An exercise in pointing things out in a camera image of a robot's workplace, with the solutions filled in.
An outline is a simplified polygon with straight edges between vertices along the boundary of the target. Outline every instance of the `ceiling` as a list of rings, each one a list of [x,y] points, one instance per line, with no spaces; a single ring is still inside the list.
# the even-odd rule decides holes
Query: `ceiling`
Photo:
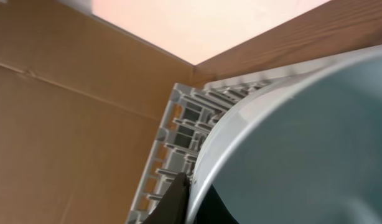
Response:
[[[61,0],[196,65],[329,0]]]

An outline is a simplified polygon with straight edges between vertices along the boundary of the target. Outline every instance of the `curved edge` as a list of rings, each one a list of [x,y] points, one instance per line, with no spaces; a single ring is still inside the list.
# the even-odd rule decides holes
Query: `curved edge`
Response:
[[[365,61],[373,60],[375,58],[382,57],[382,50],[378,50],[377,52],[370,52],[368,54],[364,54],[355,58],[351,58],[350,60],[346,60],[344,62],[340,62],[338,64],[332,65],[330,67],[324,68],[321,71],[318,71],[315,74],[312,74],[309,77],[306,77],[305,79],[301,80],[300,83],[295,84],[293,86],[290,86],[287,91],[285,91],[280,97],[275,99],[265,110],[262,110],[260,114],[258,114],[255,119],[247,125],[242,132],[240,132],[234,140],[231,142],[231,144],[224,150],[223,155],[217,160],[215,165],[213,166],[212,170],[207,175],[206,179],[203,180],[203,184],[200,187],[199,191],[197,192],[197,195],[195,198],[190,198],[189,200],[189,206],[187,209],[187,216],[186,216],[186,224],[192,224],[195,220],[195,217],[197,215],[198,209],[203,201],[204,196],[206,195],[209,187],[212,185],[212,182],[214,181],[215,177],[218,175],[220,169],[224,166],[225,162],[231,157],[231,155],[235,152],[235,149],[241,144],[241,142],[248,136],[248,133],[250,133],[252,130],[257,128],[262,121],[264,121],[270,114],[273,113],[273,111],[277,110],[281,105],[283,105],[290,97],[302,92],[307,87],[311,86],[314,83],[317,83],[321,79],[325,77],[329,77],[333,75],[335,72],[339,72],[347,67],[351,67],[353,65],[356,65],[358,63],[362,63]],[[199,157],[197,159],[197,164],[200,163],[200,160],[202,158]],[[193,190],[193,185],[195,180],[192,180],[192,186],[191,191]]]

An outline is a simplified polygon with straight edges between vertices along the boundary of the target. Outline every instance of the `wooden board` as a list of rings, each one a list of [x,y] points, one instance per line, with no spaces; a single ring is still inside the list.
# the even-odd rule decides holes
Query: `wooden board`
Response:
[[[332,0],[198,64],[223,79],[382,44],[382,0]]]

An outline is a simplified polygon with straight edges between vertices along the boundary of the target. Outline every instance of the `brown cardboard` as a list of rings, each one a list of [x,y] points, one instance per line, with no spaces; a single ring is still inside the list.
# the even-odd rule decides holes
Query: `brown cardboard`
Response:
[[[161,119],[191,65],[53,0],[0,4],[0,62]]]
[[[55,1],[0,4],[0,223],[120,223],[190,65]]]
[[[121,223],[158,121],[0,68],[0,223]]]

